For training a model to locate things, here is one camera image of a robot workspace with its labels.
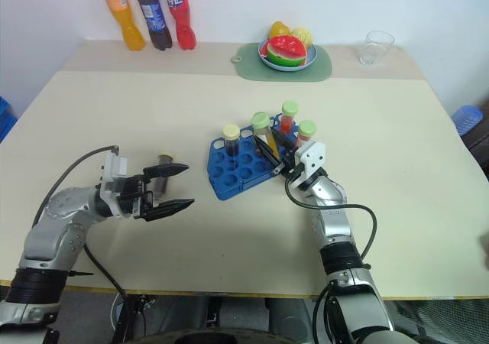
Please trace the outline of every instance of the blue test tube rack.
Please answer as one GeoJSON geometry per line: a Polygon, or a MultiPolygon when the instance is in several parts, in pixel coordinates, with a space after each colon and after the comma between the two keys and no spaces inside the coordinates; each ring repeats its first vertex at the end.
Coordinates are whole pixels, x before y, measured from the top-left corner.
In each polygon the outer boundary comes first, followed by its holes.
{"type": "MultiPolygon", "coordinates": [[[[281,113],[270,117],[270,125],[278,130],[281,113]]],[[[296,140],[299,126],[294,122],[288,138],[296,140]]],[[[207,173],[215,195],[227,200],[272,178],[272,166],[258,151],[253,139],[253,128],[248,126],[240,130],[239,153],[229,157],[224,148],[224,138],[211,141],[207,173]]],[[[283,157],[285,149],[279,147],[283,157]]]]}

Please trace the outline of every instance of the plate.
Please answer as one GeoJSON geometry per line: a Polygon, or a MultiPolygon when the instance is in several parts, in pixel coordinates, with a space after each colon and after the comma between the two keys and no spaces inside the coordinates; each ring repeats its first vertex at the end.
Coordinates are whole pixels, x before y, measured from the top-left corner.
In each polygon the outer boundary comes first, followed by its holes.
{"type": "Polygon", "coordinates": [[[311,63],[313,63],[316,60],[316,58],[318,57],[318,50],[316,49],[315,45],[312,45],[310,48],[307,49],[307,59],[306,59],[306,63],[304,65],[302,65],[301,67],[282,67],[280,65],[276,65],[274,63],[271,63],[265,57],[261,56],[261,54],[260,54],[261,49],[263,48],[263,46],[267,42],[268,42],[268,40],[264,40],[258,45],[258,56],[261,58],[261,60],[264,62],[265,65],[268,65],[269,67],[271,67],[272,69],[275,69],[275,70],[279,70],[279,71],[303,70],[303,69],[306,69],[307,67],[309,67],[311,65],[311,63]]]}

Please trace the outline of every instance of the green cap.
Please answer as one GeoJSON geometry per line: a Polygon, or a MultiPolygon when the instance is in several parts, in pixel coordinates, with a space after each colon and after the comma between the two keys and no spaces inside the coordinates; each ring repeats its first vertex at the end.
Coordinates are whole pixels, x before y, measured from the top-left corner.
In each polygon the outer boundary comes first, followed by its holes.
{"type": "Polygon", "coordinates": [[[299,124],[299,134],[310,138],[316,133],[316,124],[310,120],[301,121],[299,124]]]}
{"type": "Polygon", "coordinates": [[[236,140],[239,138],[239,127],[235,124],[227,124],[222,128],[224,139],[236,140]]]}
{"type": "Polygon", "coordinates": [[[255,130],[270,126],[270,116],[266,112],[255,113],[251,118],[251,126],[255,130]]]}
{"type": "Polygon", "coordinates": [[[294,101],[286,101],[282,105],[282,113],[285,116],[295,116],[299,111],[299,105],[294,101]]]}

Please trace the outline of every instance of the black cable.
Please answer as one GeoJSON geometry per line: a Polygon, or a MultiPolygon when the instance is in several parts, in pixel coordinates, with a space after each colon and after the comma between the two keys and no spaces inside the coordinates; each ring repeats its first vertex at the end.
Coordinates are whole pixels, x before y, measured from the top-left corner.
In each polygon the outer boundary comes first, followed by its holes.
{"type": "Polygon", "coordinates": [[[34,221],[32,223],[32,226],[34,227],[36,224],[39,223],[40,215],[43,213],[44,208],[47,205],[47,202],[49,199],[53,196],[54,192],[58,188],[58,186],[64,181],[66,176],[80,163],[82,163],[86,158],[89,158],[93,156],[94,154],[102,153],[103,151],[111,151],[112,153],[116,153],[118,155],[119,153],[119,147],[117,145],[110,145],[108,147],[103,147],[99,149],[95,149],[94,151],[90,151],[89,153],[83,155],[82,157],[78,158],[78,160],[75,161],[71,166],[69,166],[63,174],[58,178],[58,180],[54,183],[54,185],[50,188],[46,196],[44,197],[42,203],[39,205],[39,209],[37,210],[36,216],[34,217],[34,221]]]}
{"type": "Polygon", "coordinates": [[[144,315],[144,311],[141,311],[141,316],[143,317],[143,337],[146,336],[146,316],[144,315]]]}
{"type": "Polygon", "coordinates": [[[377,217],[375,216],[374,212],[372,209],[366,207],[365,205],[361,204],[339,204],[339,205],[331,205],[331,206],[326,206],[326,205],[311,205],[311,204],[306,204],[300,202],[298,199],[296,199],[292,193],[290,192],[289,189],[289,180],[285,180],[285,193],[289,197],[290,201],[292,201],[294,204],[307,208],[307,209],[314,209],[314,210],[332,210],[332,209],[362,209],[365,210],[367,213],[370,214],[372,217],[372,231],[370,234],[370,237],[368,239],[367,245],[365,246],[364,251],[361,253],[361,258],[365,258],[367,256],[368,251],[370,250],[370,247],[374,243],[375,235],[377,234],[377,217]]]}
{"type": "Polygon", "coordinates": [[[333,343],[333,335],[331,334],[331,331],[329,330],[328,326],[328,299],[329,299],[329,291],[326,293],[326,296],[324,298],[324,308],[322,310],[322,320],[324,321],[324,330],[326,331],[326,334],[328,335],[328,339],[331,343],[333,343]]]}
{"type": "Polygon", "coordinates": [[[119,293],[119,295],[121,296],[122,298],[122,301],[124,302],[124,307],[126,309],[126,313],[128,315],[128,319],[127,319],[127,323],[126,323],[126,326],[125,326],[125,331],[124,331],[124,338],[122,340],[122,342],[125,341],[125,336],[126,334],[128,333],[128,329],[129,329],[129,321],[130,321],[130,317],[131,317],[131,310],[129,308],[129,304],[128,304],[128,295],[125,293],[125,290],[119,285],[119,283],[110,275],[110,273],[102,266],[102,264],[99,263],[99,261],[96,259],[96,257],[93,255],[93,253],[90,251],[89,249],[89,246],[87,244],[85,244],[83,246],[83,249],[85,250],[85,253],[87,254],[87,256],[89,257],[89,259],[92,261],[92,263],[102,272],[102,274],[105,275],[105,277],[112,283],[112,285],[115,287],[115,289],[117,290],[117,292],[119,293]]]}
{"type": "Polygon", "coordinates": [[[329,291],[329,284],[324,287],[324,289],[321,291],[321,293],[318,296],[318,299],[316,300],[316,304],[314,305],[314,311],[313,311],[313,339],[314,339],[314,344],[319,344],[319,339],[318,339],[318,310],[319,306],[321,305],[322,298],[326,293],[329,291]]]}

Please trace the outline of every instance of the table edge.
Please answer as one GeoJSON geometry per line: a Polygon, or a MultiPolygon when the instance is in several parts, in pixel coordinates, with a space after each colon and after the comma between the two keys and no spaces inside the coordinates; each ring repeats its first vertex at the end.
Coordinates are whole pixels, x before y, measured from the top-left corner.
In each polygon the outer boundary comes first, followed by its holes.
{"type": "MultiPolygon", "coordinates": [[[[0,280],[0,285],[11,286],[11,281],[0,280]]],[[[115,288],[86,287],[77,285],[66,285],[64,290],[75,292],[93,293],[118,293],[115,288]]],[[[300,298],[304,300],[315,300],[316,295],[311,294],[273,294],[273,293],[238,293],[238,292],[191,292],[179,290],[138,290],[127,289],[128,294],[151,294],[156,296],[213,296],[213,297],[241,297],[241,298],[300,298]]],[[[383,300],[486,300],[489,296],[452,296],[452,297],[382,297],[383,300]]]]}

